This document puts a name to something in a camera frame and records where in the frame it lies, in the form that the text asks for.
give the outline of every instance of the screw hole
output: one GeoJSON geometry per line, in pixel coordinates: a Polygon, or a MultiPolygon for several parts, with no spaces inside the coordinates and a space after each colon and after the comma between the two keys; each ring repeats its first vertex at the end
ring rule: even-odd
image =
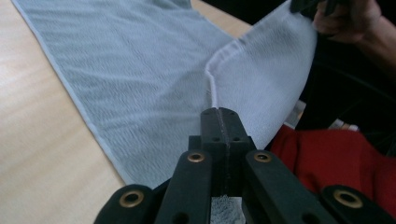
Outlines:
{"type": "Polygon", "coordinates": [[[187,224],[189,223],[189,216],[185,213],[177,213],[173,216],[172,222],[174,224],[187,224]]]}
{"type": "Polygon", "coordinates": [[[356,199],[354,197],[350,196],[349,194],[341,193],[340,198],[342,198],[343,200],[345,200],[349,203],[356,202],[356,199]]]}
{"type": "Polygon", "coordinates": [[[260,162],[269,162],[272,160],[271,156],[265,152],[258,152],[254,155],[254,160],[260,162]]]}
{"type": "Polygon", "coordinates": [[[143,202],[144,194],[140,190],[125,192],[120,197],[120,205],[125,208],[135,207],[143,202]]]}
{"type": "Polygon", "coordinates": [[[192,162],[200,162],[203,161],[205,159],[204,154],[195,152],[195,153],[191,153],[188,157],[187,160],[192,161],[192,162]]]}
{"type": "Polygon", "coordinates": [[[350,208],[361,208],[363,207],[363,202],[361,199],[347,190],[338,189],[333,194],[335,200],[350,208]]]}
{"type": "Polygon", "coordinates": [[[125,202],[127,203],[134,203],[139,198],[137,194],[129,194],[125,197],[125,202]]]}
{"type": "Polygon", "coordinates": [[[313,214],[303,214],[303,222],[306,224],[319,224],[320,220],[313,214]]]}

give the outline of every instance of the garment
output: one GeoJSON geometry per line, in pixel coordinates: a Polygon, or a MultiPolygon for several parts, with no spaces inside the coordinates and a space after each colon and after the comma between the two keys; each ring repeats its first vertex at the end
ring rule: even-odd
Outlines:
{"type": "Polygon", "coordinates": [[[283,126],[271,151],[315,193],[330,185],[349,186],[396,217],[396,158],[379,154],[362,134],[283,126]]]}

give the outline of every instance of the wooden table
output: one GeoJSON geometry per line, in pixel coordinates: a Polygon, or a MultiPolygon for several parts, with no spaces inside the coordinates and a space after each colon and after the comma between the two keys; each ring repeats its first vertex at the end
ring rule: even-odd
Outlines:
{"type": "MultiPolygon", "coordinates": [[[[233,36],[250,27],[192,4],[233,36]]],[[[123,185],[33,33],[0,0],[0,223],[92,223],[123,185]]]]}

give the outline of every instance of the finger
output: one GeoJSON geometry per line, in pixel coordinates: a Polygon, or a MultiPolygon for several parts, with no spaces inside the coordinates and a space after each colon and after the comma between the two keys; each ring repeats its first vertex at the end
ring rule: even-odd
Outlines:
{"type": "Polygon", "coordinates": [[[327,26],[315,26],[315,29],[322,35],[336,35],[340,32],[339,28],[332,28],[327,26]]]}
{"type": "MultiPolygon", "coordinates": [[[[320,13],[325,13],[327,7],[327,1],[322,1],[318,3],[317,11],[320,13]]],[[[330,15],[330,17],[345,17],[349,14],[349,7],[347,5],[337,4],[334,12],[330,15]]]]}
{"type": "Polygon", "coordinates": [[[347,5],[340,5],[338,4],[335,7],[334,13],[330,15],[330,17],[337,18],[337,17],[345,17],[349,14],[349,7],[347,5]]]}
{"type": "Polygon", "coordinates": [[[363,34],[361,33],[355,33],[355,32],[346,32],[346,31],[341,31],[339,34],[334,35],[328,39],[337,41],[337,42],[342,42],[346,44],[353,44],[356,43],[357,41],[361,40],[363,37],[363,34]]]}
{"type": "Polygon", "coordinates": [[[321,12],[317,12],[313,21],[314,27],[317,30],[321,30],[321,27],[326,27],[327,29],[341,29],[347,25],[347,20],[344,18],[331,18],[324,17],[321,12]]]}
{"type": "Polygon", "coordinates": [[[327,6],[327,1],[321,1],[317,5],[317,11],[325,12],[326,11],[326,6],[327,6]]]}

